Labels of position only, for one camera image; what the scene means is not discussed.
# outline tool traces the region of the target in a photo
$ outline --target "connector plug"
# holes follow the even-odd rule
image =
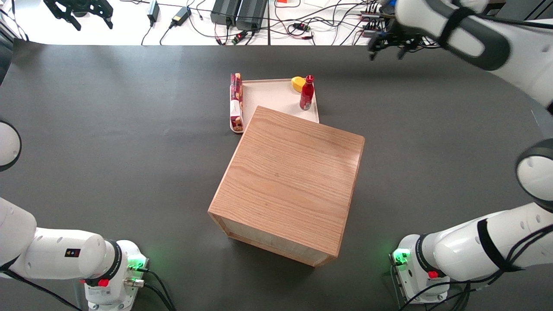
[[[238,44],[238,42],[244,40],[244,38],[246,37],[247,34],[248,34],[247,31],[243,31],[243,32],[237,34],[234,37],[234,39],[232,39],[232,44],[236,45],[236,44]]]
[[[292,24],[292,27],[294,27],[297,30],[302,30],[304,32],[308,32],[311,30],[311,27],[309,27],[307,24],[304,24],[304,23],[294,23]]]

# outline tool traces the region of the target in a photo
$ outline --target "black power supply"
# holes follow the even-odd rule
[[[171,25],[181,26],[191,15],[192,15],[192,11],[190,10],[190,8],[182,7],[175,14],[175,16],[171,18]]]
[[[236,15],[242,0],[215,0],[211,22],[228,27],[236,25]]]
[[[240,30],[257,30],[261,28],[266,5],[267,0],[242,0],[242,4],[238,10],[238,17],[236,18],[236,28]]]
[[[159,15],[159,4],[157,0],[152,0],[150,2],[150,7],[148,8],[148,19],[150,20],[150,27],[154,25],[155,22],[158,21],[158,15]]]

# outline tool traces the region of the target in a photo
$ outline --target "wooden box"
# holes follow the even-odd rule
[[[338,256],[364,138],[257,107],[208,213],[236,240],[314,267]]]

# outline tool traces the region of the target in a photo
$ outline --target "power adapter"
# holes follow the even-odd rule
[[[158,21],[158,15],[159,15],[159,4],[157,0],[152,0],[150,2],[150,7],[148,8],[148,19],[150,20],[150,27],[154,25],[155,22]]]
[[[171,26],[181,26],[192,15],[192,11],[188,7],[182,7],[171,19]]]

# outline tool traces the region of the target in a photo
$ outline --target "black table surface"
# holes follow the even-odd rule
[[[530,201],[514,161],[541,140],[523,93],[424,50],[363,47],[61,46],[17,42],[0,113],[23,153],[0,195],[40,227],[132,240],[179,311],[396,310],[388,253]],[[365,136],[340,256],[313,269],[227,238],[207,208],[240,139],[232,72],[315,77],[320,122]],[[509,273],[467,310],[550,310],[551,266]],[[72,302],[71,281],[37,281]],[[69,310],[0,280],[0,309]],[[134,310],[163,310],[141,290]]]

